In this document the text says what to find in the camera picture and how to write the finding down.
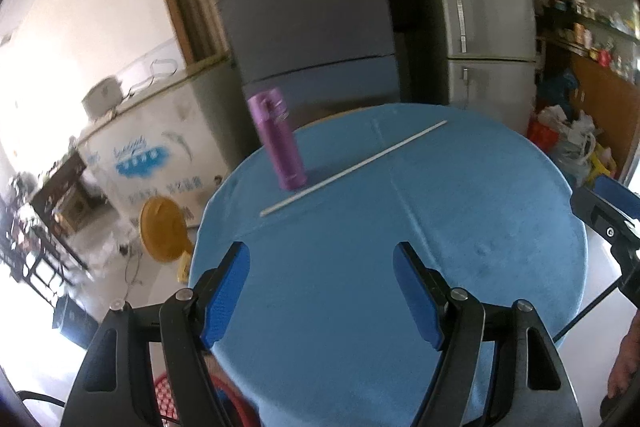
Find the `white stick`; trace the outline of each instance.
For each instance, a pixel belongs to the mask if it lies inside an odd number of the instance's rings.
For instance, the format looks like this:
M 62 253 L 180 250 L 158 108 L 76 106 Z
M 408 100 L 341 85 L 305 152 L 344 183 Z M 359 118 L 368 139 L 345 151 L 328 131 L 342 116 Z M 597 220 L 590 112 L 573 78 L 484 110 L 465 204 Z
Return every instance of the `white stick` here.
M 360 163 L 354 165 L 353 167 L 349 167 L 348 169 L 345 169 L 342 172 L 338 172 L 337 174 L 334 174 L 330 178 L 327 178 L 324 181 L 316 185 L 313 185 L 312 187 L 305 188 L 305 190 L 301 190 L 300 192 L 298 192 L 297 194 L 294 194 L 292 197 L 287 198 L 286 200 L 282 200 L 280 203 L 276 203 L 273 206 L 265 208 L 263 211 L 261 211 L 260 217 L 268 216 L 272 212 L 275 212 L 276 210 L 280 210 L 283 206 L 286 206 L 289 203 L 293 203 L 294 201 L 299 200 L 300 198 L 303 198 L 307 194 L 311 194 L 312 192 L 315 192 L 316 190 L 318 190 L 318 188 L 322 188 L 328 185 L 329 183 L 335 182 L 337 179 L 340 179 L 343 176 L 346 176 L 350 172 L 353 172 L 359 169 L 360 167 L 364 167 L 367 163 L 371 163 L 373 160 L 377 160 L 378 158 L 381 158 L 385 154 L 389 154 L 391 151 L 400 149 L 403 145 L 407 145 L 409 142 L 412 142 L 413 140 L 419 138 L 420 136 L 424 136 L 428 132 L 431 132 L 434 129 L 437 129 L 438 127 L 446 123 L 447 123 L 446 120 L 442 120 L 441 122 L 438 122 L 436 125 L 432 125 L 431 127 L 428 127 L 427 129 L 425 129 L 424 131 L 420 131 L 419 133 L 414 134 L 413 136 L 410 136 L 405 140 L 402 140 L 400 143 L 396 143 L 395 145 L 392 145 L 388 149 L 385 149 L 382 152 L 379 152 L 378 154 L 374 154 L 371 158 L 367 158 L 366 160 L 361 161 Z

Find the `bottle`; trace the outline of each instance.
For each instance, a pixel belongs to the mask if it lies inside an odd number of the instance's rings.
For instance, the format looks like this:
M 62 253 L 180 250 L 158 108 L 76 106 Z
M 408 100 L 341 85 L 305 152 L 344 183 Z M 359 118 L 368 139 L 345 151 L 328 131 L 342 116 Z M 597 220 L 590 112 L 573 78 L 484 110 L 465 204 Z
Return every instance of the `bottle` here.
M 248 100 L 260 141 L 267 149 L 280 188 L 295 190 L 306 184 L 305 168 L 287 117 L 287 105 L 275 87 L 253 95 Z

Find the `screw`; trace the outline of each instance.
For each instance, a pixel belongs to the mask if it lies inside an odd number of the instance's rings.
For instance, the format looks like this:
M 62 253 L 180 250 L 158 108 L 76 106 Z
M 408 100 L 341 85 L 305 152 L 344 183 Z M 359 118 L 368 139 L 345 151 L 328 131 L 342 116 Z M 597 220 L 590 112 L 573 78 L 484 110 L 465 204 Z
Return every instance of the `screw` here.
M 175 298 L 178 301 L 190 301 L 193 297 L 193 290 L 191 288 L 182 288 L 175 293 Z
M 121 312 L 124 309 L 124 299 L 115 299 L 109 304 L 109 309 L 114 312 Z
M 455 299 L 456 301 L 466 301 L 469 297 L 469 294 L 466 292 L 466 290 L 463 290 L 462 288 L 453 288 L 450 295 L 451 298 Z
M 525 299 L 518 299 L 516 306 L 521 312 L 525 312 L 525 313 L 530 312 L 533 309 L 533 305 L 529 301 L 526 301 Z

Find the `blue tablecloth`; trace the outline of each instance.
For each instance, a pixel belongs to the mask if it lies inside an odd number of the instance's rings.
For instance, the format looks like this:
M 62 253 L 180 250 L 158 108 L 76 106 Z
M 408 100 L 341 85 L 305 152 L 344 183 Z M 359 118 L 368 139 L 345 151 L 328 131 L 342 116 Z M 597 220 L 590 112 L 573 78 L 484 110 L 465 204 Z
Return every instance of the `blue tablecloth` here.
M 440 120 L 449 123 L 267 217 L 260 211 L 289 194 L 263 149 L 209 201 L 191 283 L 232 241 L 249 247 L 249 276 L 214 352 L 267 427 L 411 424 L 439 353 L 394 277 L 399 241 L 481 301 L 529 299 L 551 334 L 577 312 L 586 236 L 570 189 L 499 123 L 401 104 L 323 121 L 296 133 L 309 184 Z M 483 350 L 469 418 L 484 403 L 490 359 Z

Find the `blue gripper pad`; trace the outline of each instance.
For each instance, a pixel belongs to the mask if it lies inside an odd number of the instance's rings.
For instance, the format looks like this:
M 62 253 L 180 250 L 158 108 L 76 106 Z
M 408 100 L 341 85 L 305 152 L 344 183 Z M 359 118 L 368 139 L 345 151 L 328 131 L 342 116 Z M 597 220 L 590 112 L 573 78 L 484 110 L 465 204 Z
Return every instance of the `blue gripper pad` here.
M 249 249 L 240 243 L 238 253 L 229 266 L 216 293 L 207 304 L 204 315 L 204 327 L 200 339 L 208 349 L 225 334 L 231 315 L 236 309 L 244 281 L 249 275 Z
M 438 320 L 436 304 L 401 245 L 394 248 L 393 264 L 396 280 L 414 318 L 418 333 L 434 349 L 440 349 L 444 342 L 444 333 Z

